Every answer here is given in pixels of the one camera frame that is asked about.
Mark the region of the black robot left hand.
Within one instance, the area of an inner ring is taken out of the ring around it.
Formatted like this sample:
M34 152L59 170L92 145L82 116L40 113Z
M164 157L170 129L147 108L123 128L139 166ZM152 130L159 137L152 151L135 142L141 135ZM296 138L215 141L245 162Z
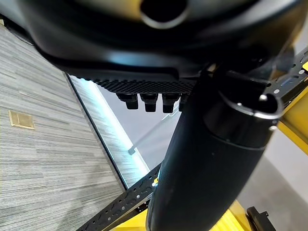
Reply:
M6 28L51 64L115 93L128 109L179 102L160 166L82 231L148 202L149 231L207 231L249 180L284 109L268 90L296 69L305 0L3 0Z

